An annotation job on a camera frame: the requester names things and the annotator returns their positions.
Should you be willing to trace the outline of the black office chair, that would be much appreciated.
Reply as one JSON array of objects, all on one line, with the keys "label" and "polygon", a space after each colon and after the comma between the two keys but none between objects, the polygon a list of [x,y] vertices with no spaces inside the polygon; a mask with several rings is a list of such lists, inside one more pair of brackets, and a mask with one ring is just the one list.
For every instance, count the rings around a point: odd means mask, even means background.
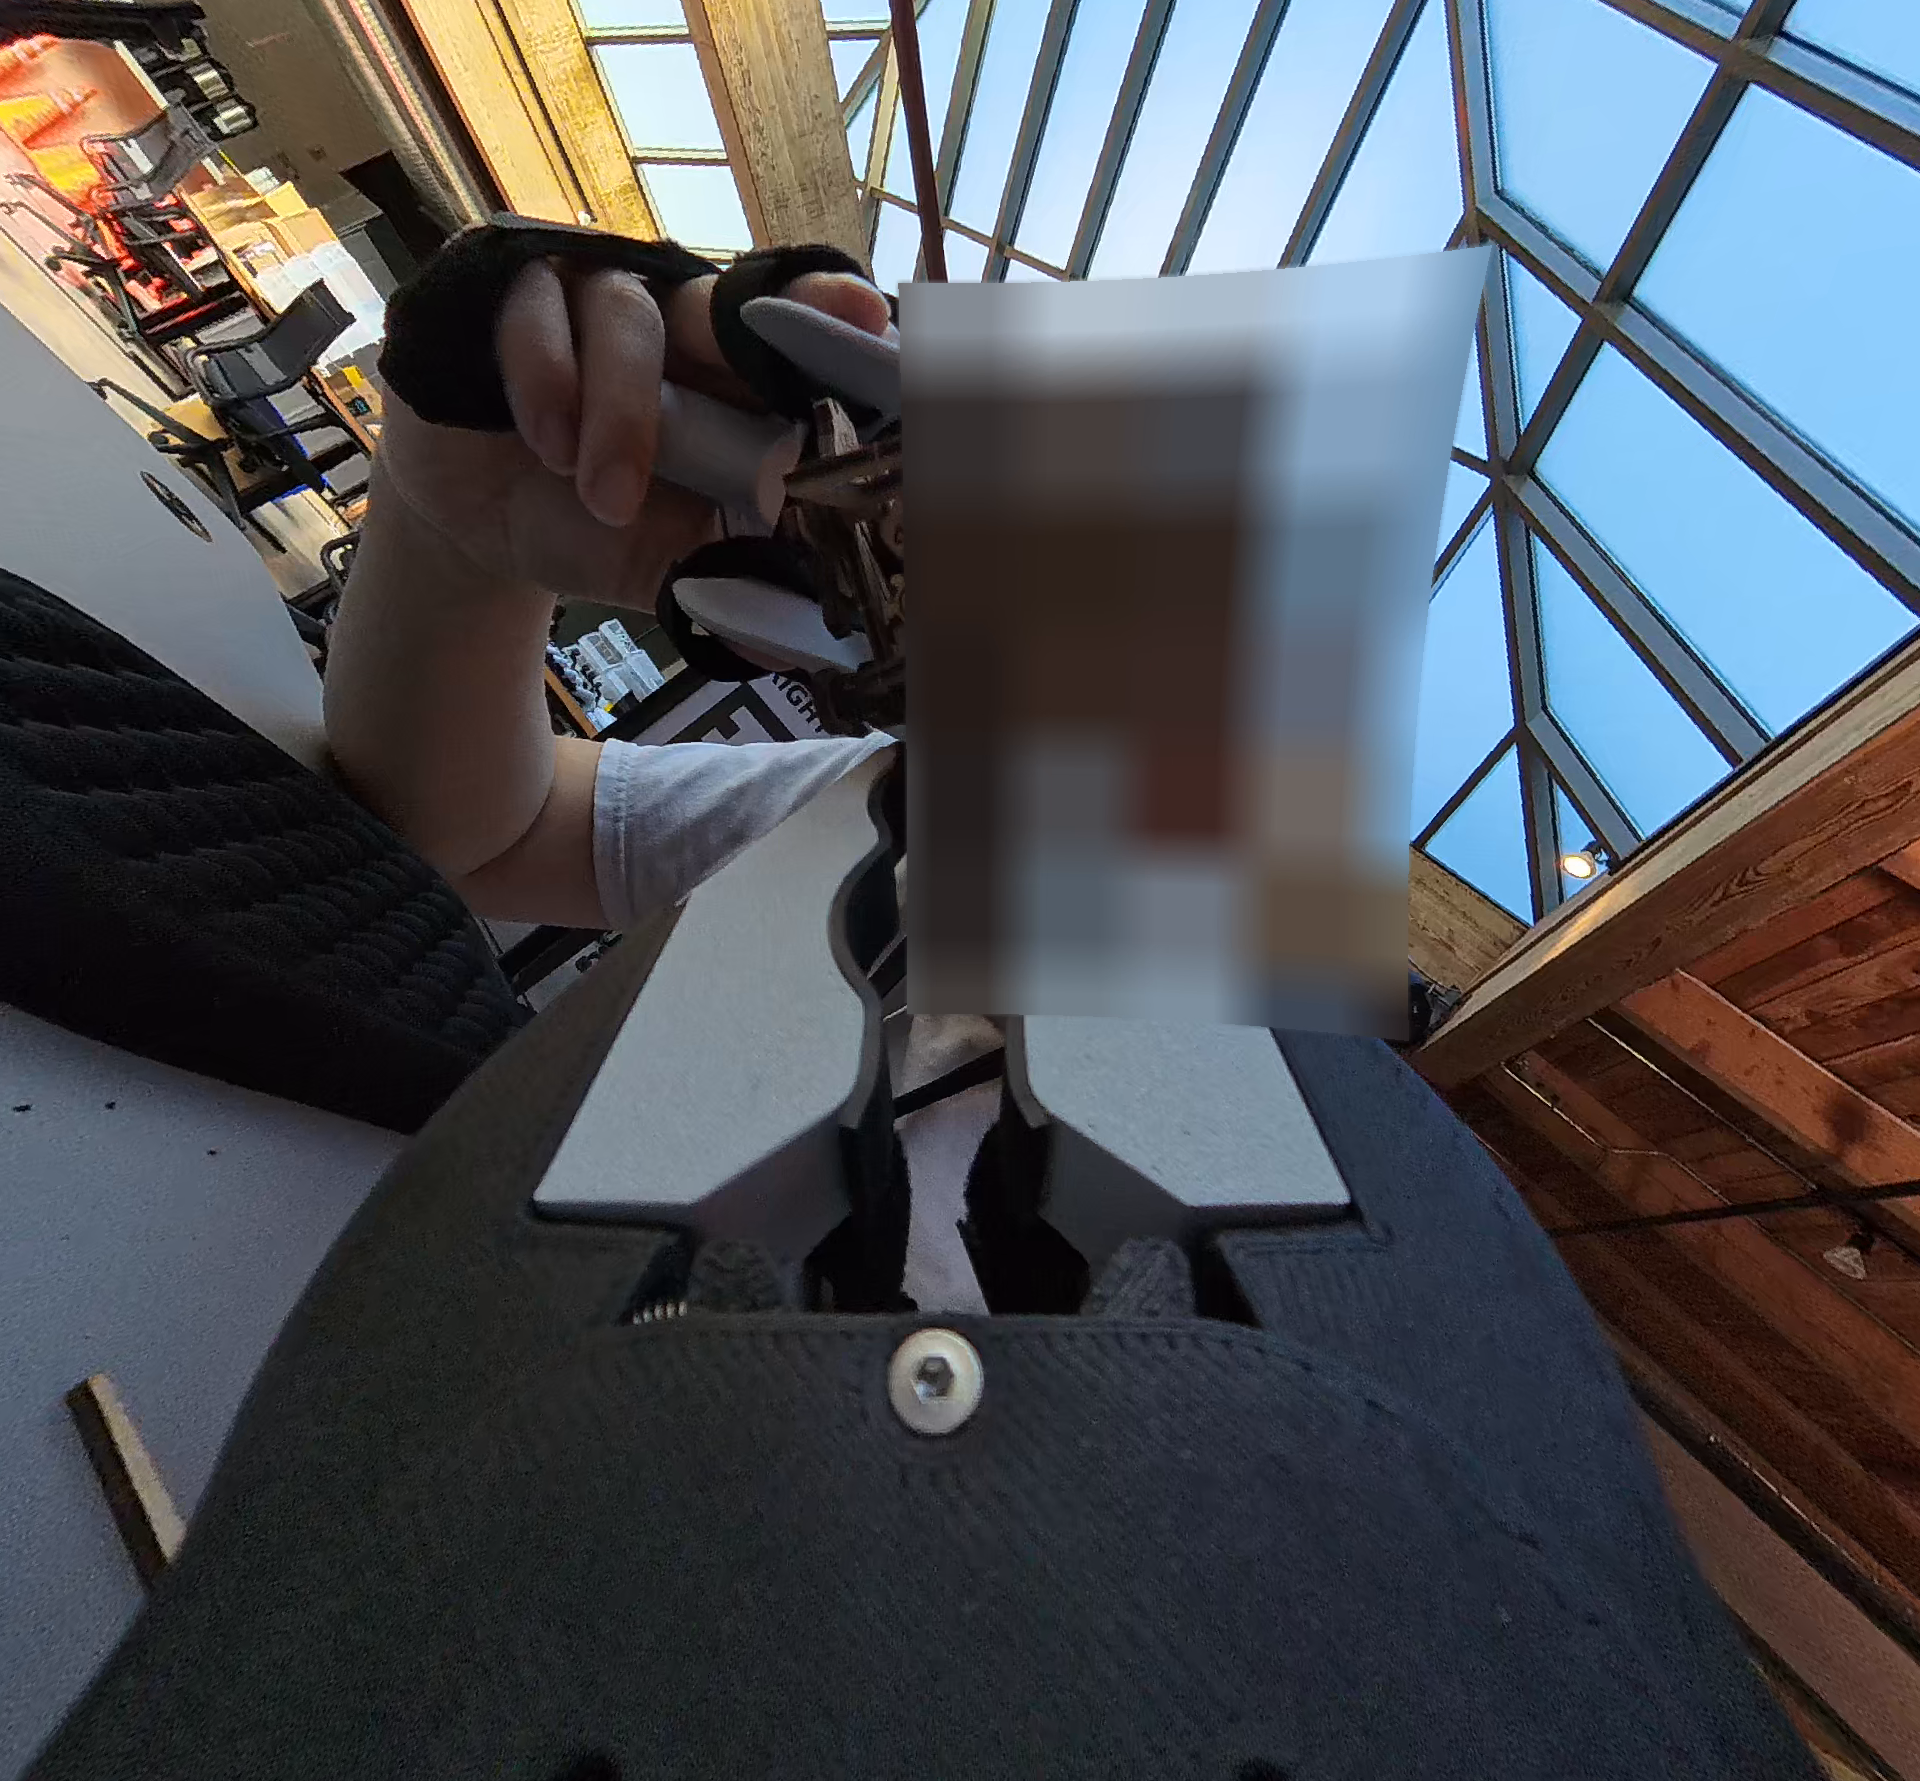
[{"label": "black office chair", "polygon": [[280,497],[332,492],[330,471],[363,454],[352,429],[313,394],[324,353],[352,326],[316,279],[249,338],[196,349],[189,378],[212,423],[212,443],[186,452],[222,495],[235,525]]},{"label": "black office chair", "polygon": [[88,245],[126,284],[158,291],[158,306],[230,293],[218,246],[186,196],[210,153],[199,124],[165,109],[124,134],[88,134],[78,151],[91,171],[80,216]]}]

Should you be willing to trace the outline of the person's right hand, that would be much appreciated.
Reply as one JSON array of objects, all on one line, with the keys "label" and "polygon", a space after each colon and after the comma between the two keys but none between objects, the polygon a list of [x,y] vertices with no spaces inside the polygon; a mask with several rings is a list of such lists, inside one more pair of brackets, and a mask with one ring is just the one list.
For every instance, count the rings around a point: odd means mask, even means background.
[{"label": "person's right hand", "polygon": [[389,395],[374,499],[493,583],[650,602],[722,530],[707,499],[654,471],[662,384],[760,408],[717,347],[715,285],[528,263],[492,326],[510,429],[431,424]]}]

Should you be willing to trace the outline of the wooden gear model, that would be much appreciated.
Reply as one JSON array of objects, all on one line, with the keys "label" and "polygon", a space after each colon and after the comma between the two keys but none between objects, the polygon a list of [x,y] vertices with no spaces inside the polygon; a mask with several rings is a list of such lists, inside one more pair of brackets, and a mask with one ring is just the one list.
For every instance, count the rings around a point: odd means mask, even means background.
[{"label": "wooden gear model", "polygon": [[865,661],[802,669],[830,732],[895,728],[907,711],[904,487],[901,424],[857,434],[851,405],[811,403],[802,460],[785,480],[778,534],[808,550],[824,625],[859,637]]}]

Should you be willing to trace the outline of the small wooden stick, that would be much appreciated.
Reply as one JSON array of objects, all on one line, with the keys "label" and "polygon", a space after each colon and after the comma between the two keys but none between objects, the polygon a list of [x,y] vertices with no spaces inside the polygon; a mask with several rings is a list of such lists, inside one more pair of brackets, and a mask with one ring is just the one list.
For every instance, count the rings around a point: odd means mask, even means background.
[{"label": "small wooden stick", "polygon": [[152,1588],[184,1544],[173,1496],[109,1375],[83,1376],[66,1394],[66,1406],[130,1569]]}]

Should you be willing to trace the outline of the black wrist rest pad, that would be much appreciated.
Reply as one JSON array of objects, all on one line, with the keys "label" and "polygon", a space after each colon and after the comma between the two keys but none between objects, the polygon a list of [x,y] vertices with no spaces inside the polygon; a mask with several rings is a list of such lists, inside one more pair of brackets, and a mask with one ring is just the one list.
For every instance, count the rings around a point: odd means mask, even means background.
[{"label": "black wrist rest pad", "polygon": [[402,1135],[531,1017],[467,906],[370,811],[14,572],[2,997]]}]

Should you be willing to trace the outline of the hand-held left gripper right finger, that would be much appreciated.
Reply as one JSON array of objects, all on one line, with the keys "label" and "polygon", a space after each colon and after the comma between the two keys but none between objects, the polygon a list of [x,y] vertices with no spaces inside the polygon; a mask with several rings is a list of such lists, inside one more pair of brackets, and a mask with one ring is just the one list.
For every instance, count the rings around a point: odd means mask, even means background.
[{"label": "hand-held left gripper right finger", "polygon": [[1080,1258],[1351,1209],[1270,1027],[1020,1017],[1004,1080],[1040,1145],[1040,1219]]}]

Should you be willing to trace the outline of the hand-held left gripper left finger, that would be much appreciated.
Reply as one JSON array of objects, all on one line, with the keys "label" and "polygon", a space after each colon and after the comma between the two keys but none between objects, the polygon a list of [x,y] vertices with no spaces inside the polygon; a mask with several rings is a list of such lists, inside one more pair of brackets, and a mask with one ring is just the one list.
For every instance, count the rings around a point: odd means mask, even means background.
[{"label": "hand-held left gripper left finger", "polygon": [[884,782],[859,761],[692,891],[532,1193],[538,1214],[754,1239],[851,1224],[891,1258],[901,1175],[868,978],[891,902]]}]

